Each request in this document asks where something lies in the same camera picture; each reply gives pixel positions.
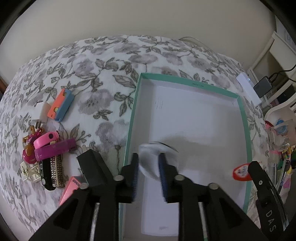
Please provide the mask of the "red white glue bottle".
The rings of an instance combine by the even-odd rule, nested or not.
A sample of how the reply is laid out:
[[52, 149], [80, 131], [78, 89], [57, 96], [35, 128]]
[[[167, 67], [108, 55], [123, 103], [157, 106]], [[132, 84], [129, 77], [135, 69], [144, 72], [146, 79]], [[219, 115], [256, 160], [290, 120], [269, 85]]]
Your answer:
[[252, 178], [248, 173], [248, 166], [249, 166], [249, 163], [246, 163], [234, 168], [232, 171], [233, 179], [236, 181], [243, 181], [243, 182], [252, 181]]

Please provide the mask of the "gold patterned lighter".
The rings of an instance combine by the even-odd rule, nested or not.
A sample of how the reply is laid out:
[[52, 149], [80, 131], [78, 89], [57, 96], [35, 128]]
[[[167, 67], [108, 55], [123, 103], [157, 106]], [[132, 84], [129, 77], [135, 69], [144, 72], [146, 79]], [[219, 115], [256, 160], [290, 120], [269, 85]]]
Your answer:
[[65, 187], [62, 161], [62, 154], [50, 158], [50, 170], [53, 187]]

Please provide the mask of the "clear drinking glass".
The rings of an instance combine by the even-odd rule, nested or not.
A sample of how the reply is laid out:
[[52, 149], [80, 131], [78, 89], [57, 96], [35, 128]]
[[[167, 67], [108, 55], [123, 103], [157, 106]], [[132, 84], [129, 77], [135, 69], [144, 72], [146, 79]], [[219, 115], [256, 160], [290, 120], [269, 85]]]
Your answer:
[[269, 141], [272, 151], [284, 151], [295, 145], [295, 122], [279, 120], [271, 127]]

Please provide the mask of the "purple translucent lighter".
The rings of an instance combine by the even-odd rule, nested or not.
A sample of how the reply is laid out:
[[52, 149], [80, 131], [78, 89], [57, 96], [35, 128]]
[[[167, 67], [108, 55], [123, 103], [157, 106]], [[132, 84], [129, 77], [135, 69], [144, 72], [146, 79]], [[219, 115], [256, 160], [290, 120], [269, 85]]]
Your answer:
[[48, 159], [51, 157], [55, 157], [57, 155], [61, 155], [66, 152], [70, 152], [71, 150], [76, 149], [76, 141], [71, 138], [67, 140], [63, 140], [57, 142], [55, 144], [50, 144], [38, 149], [35, 149], [35, 157], [36, 160], [42, 161], [44, 159]]

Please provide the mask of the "orange blue toy far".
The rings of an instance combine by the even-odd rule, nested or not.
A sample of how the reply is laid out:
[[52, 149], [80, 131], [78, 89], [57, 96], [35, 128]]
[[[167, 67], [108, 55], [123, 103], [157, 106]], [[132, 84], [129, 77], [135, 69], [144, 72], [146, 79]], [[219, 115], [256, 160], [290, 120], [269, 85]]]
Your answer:
[[69, 89], [63, 88], [51, 105], [47, 116], [57, 122], [61, 122], [73, 100], [74, 95], [72, 92]]

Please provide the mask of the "teal rimmed white box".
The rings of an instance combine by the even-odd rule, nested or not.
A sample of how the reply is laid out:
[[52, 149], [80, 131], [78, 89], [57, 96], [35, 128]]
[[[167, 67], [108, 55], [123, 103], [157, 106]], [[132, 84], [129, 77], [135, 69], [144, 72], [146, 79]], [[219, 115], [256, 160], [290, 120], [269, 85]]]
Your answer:
[[[177, 150], [179, 173], [201, 185], [217, 183], [247, 211], [251, 185], [231, 171], [252, 160], [247, 117], [239, 95], [170, 75], [142, 73], [138, 80], [125, 162], [142, 144]], [[120, 240], [176, 240], [179, 210], [164, 201], [160, 180], [139, 173], [137, 196], [120, 207]]]

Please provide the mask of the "white shelf furniture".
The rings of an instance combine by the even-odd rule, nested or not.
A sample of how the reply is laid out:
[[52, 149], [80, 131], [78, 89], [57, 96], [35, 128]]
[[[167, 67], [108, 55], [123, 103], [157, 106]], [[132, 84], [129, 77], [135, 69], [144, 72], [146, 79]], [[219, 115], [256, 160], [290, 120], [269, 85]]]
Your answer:
[[295, 50], [273, 32], [263, 51], [248, 68], [253, 84], [267, 76], [273, 86], [261, 100], [263, 113], [289, 100], [295, 94]]

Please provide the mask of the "white wall charger plug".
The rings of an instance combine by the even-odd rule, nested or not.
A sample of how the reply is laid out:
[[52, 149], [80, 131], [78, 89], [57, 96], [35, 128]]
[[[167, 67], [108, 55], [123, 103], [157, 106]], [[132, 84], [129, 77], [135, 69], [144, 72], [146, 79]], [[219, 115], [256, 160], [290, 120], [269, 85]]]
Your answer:
[[47, 102], [40, 102], [35, 106], [32, 119], [41, 123], [46, 123], [48, 120], [48, 112], [51, 106]]

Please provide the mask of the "dark grey power adapter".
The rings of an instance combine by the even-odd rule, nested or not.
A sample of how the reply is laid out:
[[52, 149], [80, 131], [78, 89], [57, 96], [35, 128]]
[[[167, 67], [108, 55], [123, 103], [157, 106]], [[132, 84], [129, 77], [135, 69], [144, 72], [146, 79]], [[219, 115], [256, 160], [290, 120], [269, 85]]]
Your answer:
[[267, 76], [263, 77], [256, 85], [254, 85], [253, 89], [259, 98], [262, 98], [266, 95], [270, 90], [272, 90], [273, 86], [269, 81]]

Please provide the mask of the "pink smart band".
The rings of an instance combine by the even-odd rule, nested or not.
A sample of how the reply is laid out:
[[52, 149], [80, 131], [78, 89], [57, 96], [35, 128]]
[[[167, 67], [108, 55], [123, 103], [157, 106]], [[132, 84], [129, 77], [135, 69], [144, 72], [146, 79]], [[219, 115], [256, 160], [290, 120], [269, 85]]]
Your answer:
[[59, 140], [59, 133], [58, 131], [54, 131], [54, 132], [47, 132], [43, 135], [41, 135], [40, 137], [38, 137], [35, 141], [34, 141], [34, 148], [35, 149], [39, 149], [43, 146], [46, 146], [48, 144], [50, 144], [52, 141], [58, 141]]

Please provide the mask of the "white power strip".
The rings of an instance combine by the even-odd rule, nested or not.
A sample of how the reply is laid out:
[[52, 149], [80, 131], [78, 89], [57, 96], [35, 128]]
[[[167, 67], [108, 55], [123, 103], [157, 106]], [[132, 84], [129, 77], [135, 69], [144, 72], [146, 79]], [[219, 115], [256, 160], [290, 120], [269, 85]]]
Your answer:
[[249, 78], [249, 76], [245, 72], [241, 72], [237, 77], [237, 81], [242, 86], [245, 93], [248, 95], [250, 100], [253, 102], [255, 106], [261, 104], [261, 99], [258, 97], [257, 93], [254, 90], [254, 84]]

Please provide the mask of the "floral grey white blanket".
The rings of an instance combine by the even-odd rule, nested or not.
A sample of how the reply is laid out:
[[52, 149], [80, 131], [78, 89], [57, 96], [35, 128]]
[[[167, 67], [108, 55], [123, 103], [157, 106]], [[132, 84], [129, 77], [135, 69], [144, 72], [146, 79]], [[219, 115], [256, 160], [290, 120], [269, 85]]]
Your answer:
[[23, 65], [1, 99], [1, 196], [18, 226], [34, 233], [57, 209], [61, 189], [47, 191], [21, 177], [22, 139], [38, 106], [53, 102], [62, 89], [74, 94], [63, 121], [48, 121], [49, 131], [73, 138], [78, 148], [65, 163], [64, 179], [81, 147], [102, 151], [113, 172], [123, 164], [128, 124], [141, 73], [174, 75], [210, 84], [241, 96], [250, 130], [252, 156], [267, 164], [268, 138], [263, 113], [236, 80], [242, 65], [193, 40], [153, 36], [96, 37], [52, 49]]

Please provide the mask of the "cream plastic toy chair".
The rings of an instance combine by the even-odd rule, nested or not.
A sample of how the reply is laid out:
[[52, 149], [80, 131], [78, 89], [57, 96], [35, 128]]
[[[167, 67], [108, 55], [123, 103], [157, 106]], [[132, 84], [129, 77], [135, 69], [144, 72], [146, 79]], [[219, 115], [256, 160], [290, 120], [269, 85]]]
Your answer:
[[28, 164], [26, 162], [21, 162], [20, 168], [23, 181], [30, 181], [32, 183], [41, 181], [41, 174], [38, 164]]

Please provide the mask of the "orange blue toy with green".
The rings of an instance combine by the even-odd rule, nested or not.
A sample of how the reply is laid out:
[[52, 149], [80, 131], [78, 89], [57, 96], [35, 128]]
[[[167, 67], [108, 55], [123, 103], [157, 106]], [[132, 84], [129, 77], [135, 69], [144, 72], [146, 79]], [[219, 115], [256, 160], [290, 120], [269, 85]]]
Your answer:
[[85, 179], [82, 176], [71, 176], [65, 186], [59, 205], [61, 206], [72, 195], [74, 190], [80, 188], [84, 181]]

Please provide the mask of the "pink dog figure toy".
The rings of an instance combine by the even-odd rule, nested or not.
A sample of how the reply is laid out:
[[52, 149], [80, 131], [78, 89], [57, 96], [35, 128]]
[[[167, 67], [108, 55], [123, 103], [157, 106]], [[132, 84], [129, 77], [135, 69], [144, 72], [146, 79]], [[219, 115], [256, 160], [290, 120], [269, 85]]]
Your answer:
[[36, 157], [35, 157], [35, 148], [34, 148], [34, 141], [41, 137], [43, 135], [45, 129], [43, 127], [38, 128], [35, 130], [34, 126], [30, 126], [29, 128], [29, 134], [25, 137], [23, 137], [23, 152], [22, 152], [22, 158], [23, 160], [28, 164], [34, 164], [36, 163]]

